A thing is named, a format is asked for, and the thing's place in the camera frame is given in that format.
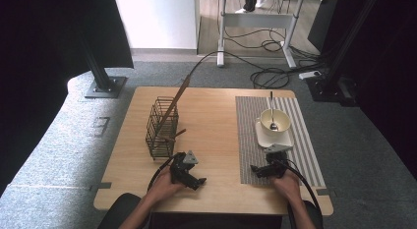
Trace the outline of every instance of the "metal wire rack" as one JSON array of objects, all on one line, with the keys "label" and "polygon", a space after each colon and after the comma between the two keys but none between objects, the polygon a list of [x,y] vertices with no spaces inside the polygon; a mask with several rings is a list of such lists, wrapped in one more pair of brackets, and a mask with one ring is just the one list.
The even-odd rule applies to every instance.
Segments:
[{"label": "metal wire rack", "polygon": [[148,119],[147,145],[150,156],[153,159],[158,157],[170,157],[174,151],[175,134],[178,126],[178,109],[175,104],[166,121],[160,125],[162,117],[171,105],[173,97],[159,96],[152,106]]}]

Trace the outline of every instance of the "desk leg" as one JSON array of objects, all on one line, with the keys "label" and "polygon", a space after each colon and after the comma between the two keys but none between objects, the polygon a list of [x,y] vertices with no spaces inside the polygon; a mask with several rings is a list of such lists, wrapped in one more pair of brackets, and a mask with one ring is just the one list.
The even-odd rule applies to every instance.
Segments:
[{"label": "desk leg", "polygon": [[[226,0],[221,0],[220,11],[220,39],[218,40],[217,51],[224,51],[224,14],[226,13]],[[217,52],[217,67],[224,66],[224,53]]]},{"label": "desk leg", "polygon": [[292,58],[291,51],[289,50],[289,43],[291,42],[292,34],[294,33],[295,26],[297,25],[298,17],[300,16],[301,5],[303,4],[303,0],[298,0],[297,7],[292,15],[291,25],[288,29],[287,36],[285,37],[285,41],[281,41],[282,51],[284,52],[285,58],[288,62],[290,68],[297,67],[294,59]]}]

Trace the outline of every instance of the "spoon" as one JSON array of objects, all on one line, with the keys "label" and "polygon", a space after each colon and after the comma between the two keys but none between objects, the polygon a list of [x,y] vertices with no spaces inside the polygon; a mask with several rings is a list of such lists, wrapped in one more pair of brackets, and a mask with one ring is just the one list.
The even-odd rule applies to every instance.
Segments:
[{"label": "spoon", "polygon": [[272,118],[272,123],[269,128],[273,131],[278,131],[278,126],[273,122],[273,105],[272,105],[272,91],[270,92],[270,117]]}]

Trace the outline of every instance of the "white bowl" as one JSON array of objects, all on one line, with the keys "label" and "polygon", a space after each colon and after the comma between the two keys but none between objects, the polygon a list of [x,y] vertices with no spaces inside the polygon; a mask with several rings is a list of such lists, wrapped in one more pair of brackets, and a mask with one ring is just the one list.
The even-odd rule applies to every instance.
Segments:
[{"label": "white bowl", "polygon": [[281,135],[291,126],[291,120],[289,119],[288,115],[279,109],[273,109],[273,122],[276,124],[276,126],[278,126],[278,130],[274,131],[270,129],[270,124],[272,123],[270,109],[262,112],[260,121],[264,132],[270,136]]}]

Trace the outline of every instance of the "striped placemat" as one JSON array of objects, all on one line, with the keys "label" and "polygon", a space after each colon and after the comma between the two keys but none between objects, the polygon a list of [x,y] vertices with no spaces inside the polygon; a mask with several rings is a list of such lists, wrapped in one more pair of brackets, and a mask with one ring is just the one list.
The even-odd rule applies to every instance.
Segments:
[{"label": "striped placemat", "polygon": [[[258,145],[255,123],[261,113],[269,108],[268,97],[236,96],[240,178],[242,184],[269,184],[267,179],[258,178],[250,167],[250,165],[261,167],[268,164],[263,151],[264,148]],[[284,111],[291,119],[290,129],[294,135],[294,147],[292,150],[287,151],[288,158],[297,165],[300,173],[311,186],[324,187],[325,181],[322,171],[313,150],[297,99],[275,97],[273,99],[273,108]]]}]

